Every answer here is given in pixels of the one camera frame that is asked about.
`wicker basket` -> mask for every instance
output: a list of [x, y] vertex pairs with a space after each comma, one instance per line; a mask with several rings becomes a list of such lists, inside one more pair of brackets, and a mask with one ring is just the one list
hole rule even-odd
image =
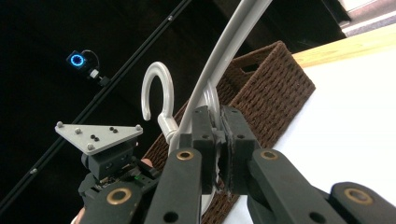
[[[273, 147], [315, 90], [315, 85], [286, 46], [275, 42], [233, 59], [217, 89], [220, 103], [244, 114], [261, 146]], [[175, 115], [177, 122], [181, 121], [185, 107]], [[161, 134], [145, 157], [162, 170], [167, 150]], [[203, 223], [222, 223], [237, 199], [238, 196], [217, 194], [203, 216]]]

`black cable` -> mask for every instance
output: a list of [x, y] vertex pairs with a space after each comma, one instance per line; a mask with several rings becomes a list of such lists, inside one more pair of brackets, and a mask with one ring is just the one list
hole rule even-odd
[[[122, 66], [122, 68], [111, 78], [108, 85], [104, 86], [93, 97], [91, 102], [84, 108], [84, 110], [77, 116], [72, 124], [84, 122], [84, 120], [91, 114], [91, 112], [102, 103], [117, 84], [125, 77], [129, 70], [136, 64], [136, 62], [143, 56], [149, 47], [158, 39], [158, 37], [166, 30], [172, 21], [184, 10], [184, 8], [191, 2], [191, 0], [181, 1], [171, 14], [154, 30], [154, 32], [146, 39], [146, 41], [139, 47], [139, 49], [129, 58], [129, 60]], [[18, 198], [18, 196], [26, 189], [29, 183], [35, 176], [45, 167], [45, 165], [56, 155], [56, 153], [64, 145], [65, 140], [59, 137], [52, 146], [47, 149], [44, 155], [35, 163], [32, 169], [15, 185], [15, 187], [8, 193], [8, 195], [0, 202], [0, 216], [7, 210], [7, 208]]]
[[95, 56], [95, 58], [96, 58], [96, 61], [97, 61], [97, 63], [98, 63], [98, 65], [97, 65], [97, 69], [98, 70], [100, 70], [100, 62], [99, 62], [99, 57], [95, 54], [95, 52], [93, 52], [92, 50], [90, 50], [90, 49], [84, 49], [82, 52], [81, 52], [81, 54], [82, 55], [84, 55], [84, 53], [85, 52], [89, 52], [89, 53], [91, 53], [91, 54], [93, 54], [93, 56]]

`triangular metal plate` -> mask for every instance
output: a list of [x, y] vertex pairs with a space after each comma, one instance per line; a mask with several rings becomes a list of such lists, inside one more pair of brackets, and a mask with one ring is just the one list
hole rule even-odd
[[143, 128], [140, 125], [125, 127], [62, 124], [58, 122], [55, 131], [84, 154], [91, 156], [137, 137], [143, 133]]

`hanger hook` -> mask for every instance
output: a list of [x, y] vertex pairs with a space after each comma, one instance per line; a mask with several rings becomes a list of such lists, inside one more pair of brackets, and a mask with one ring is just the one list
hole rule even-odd
[[160, 62], [152, 63], [143, 79], [141, 95], [143, 119], [151, 119], [151, 112], [149, 110], [149, 89], [152, 79], [155, 77], [159, 77], [163, 84], [163, 111], [158, 116], [158, 123], [166, 138], [166, 142], [169, 143], [174, 132], [178, 129], [175, 119], [172, 117], [175, 97], [171, 74], [165, 64]]

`white surface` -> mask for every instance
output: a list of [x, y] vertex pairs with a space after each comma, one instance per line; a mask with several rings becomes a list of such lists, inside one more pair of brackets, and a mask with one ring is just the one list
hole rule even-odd
[[[305, 69], [317, 89], [276, 144], [315, 187], [356, 182], [396, 205], [396, 50]], [[224, 221], [252, 223], [242, 197]]]
[[340, 3], [346, 11], [351, 11], [374, 1], [375, 0], [340, 0]]

